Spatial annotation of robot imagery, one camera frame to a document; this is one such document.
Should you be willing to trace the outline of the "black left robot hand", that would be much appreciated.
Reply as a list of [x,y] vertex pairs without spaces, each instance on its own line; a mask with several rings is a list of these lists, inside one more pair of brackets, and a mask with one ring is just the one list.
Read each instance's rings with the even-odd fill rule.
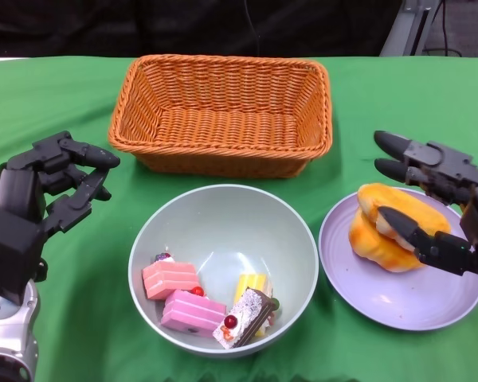
[[104,148],[72,138],[67,131],[44,138],[0,167],[0,208],[41,224],[47,236],[67,232],[108,201],[104,187],[120,159]]

